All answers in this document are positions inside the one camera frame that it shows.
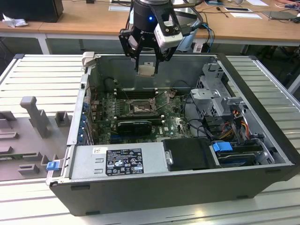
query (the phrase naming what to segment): paper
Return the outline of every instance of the paper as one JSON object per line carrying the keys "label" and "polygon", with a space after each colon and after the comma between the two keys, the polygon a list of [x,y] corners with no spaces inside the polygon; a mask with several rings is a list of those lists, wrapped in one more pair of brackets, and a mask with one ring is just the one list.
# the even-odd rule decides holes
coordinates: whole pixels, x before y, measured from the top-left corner
{"label": "paper", "polygon": [[9,18],[8,16],[5,16],[4,14],[2,15],[3,15],[2,22],[4,22],[9,27],[15,28],[15,27],[28,25],[28,23],[26,23],[24,19],[13,19],[13,18]]}
{"label": "paper", "polygon": [[260,0],[247,0],[247,2],[249,2],[253,6],[269,6],[269,5],[267,5],[266,3],[264,3],[263,1],[260,1]]}
{"label": "paper", "polygon": [[230,13],[236,18],[252,18],[252,19],[261,19],[261,17],[258,14],[252,14],[252,13]]}

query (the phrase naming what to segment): computer tower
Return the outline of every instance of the computer tower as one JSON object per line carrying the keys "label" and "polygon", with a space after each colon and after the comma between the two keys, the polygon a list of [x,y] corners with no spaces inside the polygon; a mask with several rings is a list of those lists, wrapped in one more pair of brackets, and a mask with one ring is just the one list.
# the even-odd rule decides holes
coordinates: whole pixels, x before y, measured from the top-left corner
{"label": "computer tower", "polygon": [[2,0],[0,15],[25,19],[26,21],[41,21],[56,23],[63,12],[62,0]]}

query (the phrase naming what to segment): white table leg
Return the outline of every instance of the white table leg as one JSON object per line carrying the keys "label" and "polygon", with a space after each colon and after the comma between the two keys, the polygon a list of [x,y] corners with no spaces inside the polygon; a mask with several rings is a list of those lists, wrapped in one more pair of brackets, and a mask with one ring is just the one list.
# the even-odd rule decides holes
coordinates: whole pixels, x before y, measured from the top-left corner
{"label": "white table leg", "polygon": [[288,88],[288,91],[293,94],[300,86],[300,74],[297,76],[296,80]]}
{"label": "white table leg", "polygon": [[37,35],[37,40],[39,42],[39,45],[42,49],[42,53],[44,55],[49,55],[52,54],[51,48],[48,44],[48,40],[45,34],[38,34]]}

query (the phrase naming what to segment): smartphone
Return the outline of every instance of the smartphone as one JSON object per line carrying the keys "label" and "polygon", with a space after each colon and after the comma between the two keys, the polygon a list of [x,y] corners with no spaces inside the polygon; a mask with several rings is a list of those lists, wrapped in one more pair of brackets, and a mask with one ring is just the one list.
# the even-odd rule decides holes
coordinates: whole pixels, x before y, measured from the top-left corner
{"label": "smartphone", "polygon": [[234,8],[234,7],[223,7],[227,11],[234,11],[234,12],[252,12],[248,8]]}

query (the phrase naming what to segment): warning symbol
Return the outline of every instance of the warning symbol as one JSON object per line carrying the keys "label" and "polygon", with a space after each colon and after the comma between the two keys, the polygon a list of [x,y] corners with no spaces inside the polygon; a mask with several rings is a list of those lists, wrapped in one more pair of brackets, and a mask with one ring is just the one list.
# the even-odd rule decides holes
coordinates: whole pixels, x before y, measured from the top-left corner
{"label": "warning symbol", "polygon": [[107,166],[114,166],[114,161],[107,161]]}

